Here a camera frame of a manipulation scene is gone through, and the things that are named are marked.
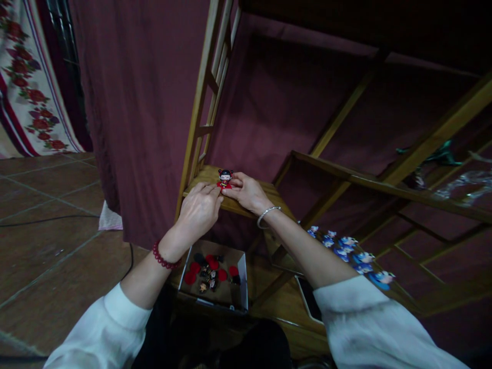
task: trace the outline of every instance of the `person's left hand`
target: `person's left hand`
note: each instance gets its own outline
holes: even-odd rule
[[[209,231],[219,216],[224,198],[215,184],[200,182],[183,200],[176,224],[159,243],[162,257],[176,262],[187,249]]]
[[[176,225],[181,228],[192,243],[203,236],[217,221],[220,204],[224,198],[220,187],[200,182],[184,199]]]

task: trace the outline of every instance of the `black pants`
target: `black pants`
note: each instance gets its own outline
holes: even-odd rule
[[[186,350],[196,351],[197,363],[207,360],[208,328],[204,320],[179,319],[170,326],[172,294],[166,286],[160,293],[146,326],[146,337],[133,369],[176,368]],[[221,369],[290,369],[291,353],[282,328],[267,319],[259,320],[242,342],[219,355]]]

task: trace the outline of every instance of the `figurine hair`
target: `figurine hair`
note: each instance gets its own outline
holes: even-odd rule
[[[233,173],[234,173],[234,171],[230,171],[228,169],[219,169],[219,176],[221,176],[221,175],[230,175],[230,176],[232,176]]]

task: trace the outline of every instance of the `silver bangle bracelet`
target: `silver bangle bracelet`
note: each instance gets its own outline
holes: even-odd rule
[[[258,228],[260,229],[268,229],[268,227],[262,227],[260,226],[260,223],[261,223],[261,220],[263,219],[263,217],[270,211],[270,210],[274,210],[274,209],[278,209],[280,211],[282,211],[282,208],[281,207],[272,207],[272,208],[268,208],[266,209],[263,214],[260,215],[260,217],[258,218],[258,221],[256,222],[256,225],[258,226]]]

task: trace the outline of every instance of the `white shirt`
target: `white shirt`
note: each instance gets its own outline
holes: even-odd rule
[[[407,309],[363,276],[317,289],[314,296],[339,369],[468,368],[438,348]],[[130,367],[150,313],[116,285],[87,309],[45,368]]]

